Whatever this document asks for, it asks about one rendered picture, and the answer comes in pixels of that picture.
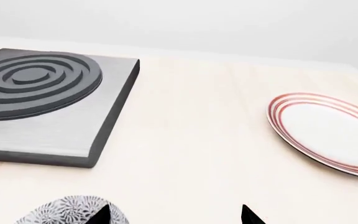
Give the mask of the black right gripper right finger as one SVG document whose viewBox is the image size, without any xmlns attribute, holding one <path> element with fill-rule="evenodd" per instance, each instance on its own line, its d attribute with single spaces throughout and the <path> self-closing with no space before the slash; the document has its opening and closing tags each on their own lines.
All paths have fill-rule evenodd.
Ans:
<svg viewBox="0 0 358 224">
<path fill-rule="evenodd" d="M 242 224 L 265 224 L 247 205 L 242 205 Z"/>
</svg>

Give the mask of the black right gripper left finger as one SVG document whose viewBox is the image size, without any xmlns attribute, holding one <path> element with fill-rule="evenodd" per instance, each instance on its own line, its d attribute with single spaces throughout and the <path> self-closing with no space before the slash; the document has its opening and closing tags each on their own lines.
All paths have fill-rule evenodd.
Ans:
<svg viewBox="0 0 358 224">
<path fill-rule="evenodd" d="M 111 214 L 109 205 L 105 205 L 88 220 L 88 224 L 110 224 L 110 222 Z"/>
</svg>

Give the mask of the black bowl with white pattern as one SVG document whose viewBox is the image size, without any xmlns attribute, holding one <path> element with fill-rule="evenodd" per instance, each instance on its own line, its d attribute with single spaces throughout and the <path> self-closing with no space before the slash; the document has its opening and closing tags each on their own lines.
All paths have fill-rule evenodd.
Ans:
<svg viewBox="0 0 358 224">
<path fill-rule="evenodd" d="M 104 207 L 110 217 L 107 224 L 129 224 L 117 206 L 94 195 L 71 195 L 56 199 L 35 208 L 14 224 L 86 224 Z"/>
</svg>

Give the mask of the white plate with red rings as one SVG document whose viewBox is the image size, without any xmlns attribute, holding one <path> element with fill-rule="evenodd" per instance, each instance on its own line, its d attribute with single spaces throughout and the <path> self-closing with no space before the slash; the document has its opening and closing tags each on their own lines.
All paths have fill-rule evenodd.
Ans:
<svg viewBox="0 0 358 224">
<path fill-rule="evenodd" d="M 358 106 L 316 93 L 286 93 L 269 102 L 267 120 L 297 151 L 358 176 Z"/>
</svg>

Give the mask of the grey stove burner plate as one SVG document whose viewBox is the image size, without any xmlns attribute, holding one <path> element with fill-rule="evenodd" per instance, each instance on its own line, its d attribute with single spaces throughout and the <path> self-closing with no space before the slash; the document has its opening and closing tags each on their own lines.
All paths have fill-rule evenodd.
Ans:
<svg viewBox="0 0 358 224">
<path fill-rule="evenodd" d="M 0 162 L 94 167 L 139 72 L 136 58 L 0 49 Z"/>
</svg>

